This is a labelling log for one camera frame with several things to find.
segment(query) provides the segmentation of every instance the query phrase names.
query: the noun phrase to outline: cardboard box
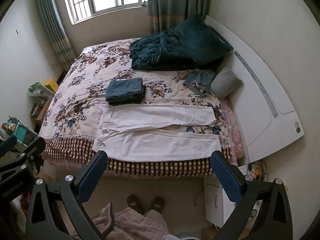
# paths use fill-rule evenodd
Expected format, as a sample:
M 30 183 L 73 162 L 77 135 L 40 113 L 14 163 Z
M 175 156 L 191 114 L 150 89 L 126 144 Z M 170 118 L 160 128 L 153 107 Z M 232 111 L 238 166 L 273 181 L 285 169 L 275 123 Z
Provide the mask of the cardboard box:
M 57 92 L 57 90 L 59 88 L 58 84 L 54 81 L 53 78 L 50 78 L 50 79 L 44 81 L 42 83 L 42 85 L 45 86 L 46 88 L 52 90 L 55 93 Z

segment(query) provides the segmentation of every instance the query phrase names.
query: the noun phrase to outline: folded blanket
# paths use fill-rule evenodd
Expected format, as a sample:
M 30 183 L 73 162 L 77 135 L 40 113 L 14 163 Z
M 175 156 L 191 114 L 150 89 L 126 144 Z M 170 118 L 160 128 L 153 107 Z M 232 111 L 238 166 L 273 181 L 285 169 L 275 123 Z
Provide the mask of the folded blanket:
M 200 15 L 189 17 L 173 29 L 139 39 L 129 48 L 133 69 L 153 71 L 195 69 L 195 66 L 215 68 L 232 50 Z

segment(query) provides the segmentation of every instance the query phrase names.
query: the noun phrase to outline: white cabinet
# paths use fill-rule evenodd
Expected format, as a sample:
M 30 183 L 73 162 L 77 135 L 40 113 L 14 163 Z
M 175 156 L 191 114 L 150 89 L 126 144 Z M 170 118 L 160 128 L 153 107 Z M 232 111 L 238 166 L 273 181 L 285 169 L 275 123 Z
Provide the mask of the white cabinet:
M 247 165 L 239 167 L 239 170 L 243 173 L 247 173 Z M 229 216 L 235 209 L 235 203 L 228 199 L 228 196 L 217 177 L 209 176 L 204 178 L 204 203 L 205 203 L 205 218 L 221 228 L 228 220 Z M 259 211 L 261 201 L 257 201 L 254 209 Z M 250 218 L 247 223 L 247 228 L 251 228 L 255 218 Z

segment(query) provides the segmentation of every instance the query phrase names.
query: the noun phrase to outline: cable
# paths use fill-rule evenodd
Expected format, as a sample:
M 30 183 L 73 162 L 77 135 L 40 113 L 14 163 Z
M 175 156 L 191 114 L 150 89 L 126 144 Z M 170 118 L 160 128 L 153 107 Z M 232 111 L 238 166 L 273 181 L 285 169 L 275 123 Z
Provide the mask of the cable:
M 251 163 L 251 164 L 256 164 L 256 165 L 258 165 L 260 168 L 261 168 L 261 171 L 262 171 L 262 173 L 263 173 L 263 167 L 259 164 L 259 163 Z
M 196 207 L 196 197 L 197 197 L 206 187 L 208 187 L 208 186 L 214 186 L 214 187 L 220 188 L 220 187 L 218 187 L 218 186 L 216 186 L 216 185 L 214 185 L 214 184 L 208 184 L 208 185 L 206 185 L 204 188 L 202 188 L 201 190 L 199 190 L 198 193 L 196 194 L 196 196 L 193 198 L 193 204 L 194 204 L 195 207 Z
M 216 225 L 216 222 L 215 222 L 214 219 L 213 219 L 213 216 L 211 216 L 211 218 L 212 218 L 212 222 L 213 222 L 214 226 L 216 227 L 216 230 L 219 232 L 220 230 L 218 229 L 218 227 L 217 227 L 217 225 Z
M 261 176 L 261 175 L 256 174 L 253 170 L 251 170 L 251 172 L 252 172 L 254 175 L 256 175 L 256 176 Z
M 262 160 L 260 160 L 260 162 L 262 162 L 262 163 L 264 164 L 264 166 L 266 167 L 265 171 L 263 172 L 263 173 L 266 173 L 266 172 L 267 172 L 267 165 L 266 165 L 266 163 L 265 163 L 264 161 L 262 161 Z M 256 163 L 256 162 L 254 162 L 254 164 L 257 164 L 257 165 L 259 165 L 259 166 L 261 167 L 261 169 L 262 169 L 262 166 L 261 166 L 261 164 L 259 164 L 259 163 Z
M 267 177 L 267 181 L 269 180 L 269 175 L 268 175 L 268 173 L 264 173 L 263 175 L 267 175 L 268 177 Z

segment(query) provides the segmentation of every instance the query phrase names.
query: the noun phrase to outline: white cloth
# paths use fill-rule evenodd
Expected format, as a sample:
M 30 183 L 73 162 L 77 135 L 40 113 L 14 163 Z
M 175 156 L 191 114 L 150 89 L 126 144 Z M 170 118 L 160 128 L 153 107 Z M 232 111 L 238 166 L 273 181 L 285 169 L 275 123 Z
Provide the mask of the white cloth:
M 221 150 L 219 136 L 150 129 L 212 124 L 210 107 L 185 105 L 122 105 L 103 110 L 92 150 L 126 162 L 202 159 Z
M 113 131 L 141 131 L 170 125 L 209 125 L 215 123 L 213 109 L 207 106 L 129 104 L 103 110 L 103 127 Z
M 185 161 L 207 158 L 221 150 L 219 136 L 161 129 L 102 132 L 92 150 L 126 162 Z

